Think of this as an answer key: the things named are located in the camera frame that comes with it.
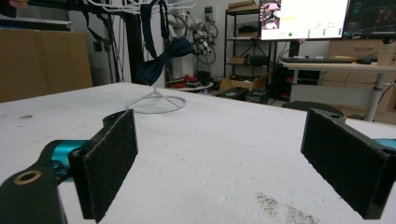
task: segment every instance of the white table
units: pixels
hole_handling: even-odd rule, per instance
[[[55,139],[90,139],[102,118],[150,87],[120,83],[0,104],[0,183]],[[306,113],[183,91],[175,112],[135,115],[139,154],[101,223],[394,223],[392,189],[380,220],[364,221],[300,148]],[[348,119],[373,137],[396,127]],[[73,183],[59,187],[69,223],[84,220]]]
[[[376,63],[283,63],[283,66],[294,70],[291,102],[301,100],[324,104],[366,106],[367,114],[364,119],[369,121],[374,119],[385,75],[396,74],[396,66],[377,66]],[[376,75],[376,81],[371,90],[297,85],[299,70],[372,73]]]

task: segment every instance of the table surface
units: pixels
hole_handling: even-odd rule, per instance
[[[0,183],[52,140],[91,139],[102,118],[150,91],[119,83],[0,104]],[[304,111],[159,91],[187,105],[135,115],[139,154],[101,223],[395,222],[395,188],[381,219],[365,221],[308,163]],[[372,138],[396,135],[391,125],[346,123]],[[59,191],[69,223],[93,223],[82,218],[73,183]]]
[[[289,69],[320,70],[320,71],[348,71],[359,73],[395,74],[396,66],[377,66],[376,63],[283,63]]]

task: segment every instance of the keyboard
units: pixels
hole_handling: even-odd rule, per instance
[[[352,60],[349,59],[334,59],[334,58],[327,58],[327,59],[307,59],[307,58],[286,58],[283,57],[281,60],[284,63],[353,63]]]

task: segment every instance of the computer monitor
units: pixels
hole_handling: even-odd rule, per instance
[[[343,38],[396,38],[395,0],[350,0]]]
[[[342,38],[348,0],[260,0],[260,39]]]

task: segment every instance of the clear plastic stand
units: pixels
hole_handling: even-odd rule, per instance
[[[165,96],[157,91],[128,102],[125,107],[133,109],[137,114],[163,114],[183,108],[187,104],[184,98],[178,96]]]

